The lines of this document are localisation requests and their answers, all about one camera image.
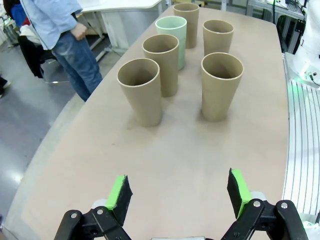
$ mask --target blue jeans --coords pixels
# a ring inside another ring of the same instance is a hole
[[[86,39],[77,41],[71,32],[58,40],[52,54],[68,74],[71,85],[84,101],[102,81],[99,65]]]

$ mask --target brown table surface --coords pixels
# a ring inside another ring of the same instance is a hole
[[[161,17],[169,15],[172,8]],[[244,65],[228,118],[219,123],[201,115],[202,25],[211,19],[234,26],[230,53]],[[106,198],[122,174],[128,174],[133,191],[124,224],[133,240],[220,239],[235,220],[227,192],[230,167],[242,170],[250,190],[263,192],[273,204],[281,200],[288,100],[275,25],[200,8],[197,46],[186,50],[178,92],[162,99],[160,125],[143,128],[116,77],[124,63],[144,56],[142,42],[155,34],[153,23],[111,69],[38,178],[22,219],[41,239],[54,238],[66,211],[86,213]]]

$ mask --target screw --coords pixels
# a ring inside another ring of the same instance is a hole
[[[254,201],[253,206],[255,206],[256,208],[261,206],[261,203],[259,201]]]
[[[288,204],[286,204],[285,202],[281,203],[281,207],[283,209],[287,209],[288,208]]]

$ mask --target cup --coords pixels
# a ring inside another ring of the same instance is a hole
[[[158,34],[169,34],[179,39],[178,69],[185,66],[187,20],[181,16],[165,16],[155,22]]]
[[[175,95],[178,90],[178,38],[167,34],[155,35],[143,42],[142,49],[146,58],[160,66],[162,97]]]
[[[203,24],[204,55],[229,53],[234,27],[221,20],[209,20]]]
[[[162,119],[158,63],[148,58],[131,60],[120,68],[117,80],[141,126],[158,125]]]
[[[185,48],[192,49],[197,45],[199,6],[194,3],[179,3],[173,5],[175,16],[186,19]]]
[[[241,61],[228,53],[216,52],[201,61],[202,114],[209,122],[226,118],[244,73]]]

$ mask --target green cup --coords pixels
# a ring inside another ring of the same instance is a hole
[[[158,34],[169,34],[179,39],[178,69],[185,66],[187,20],[181,16],[165,16],[155,22]]]

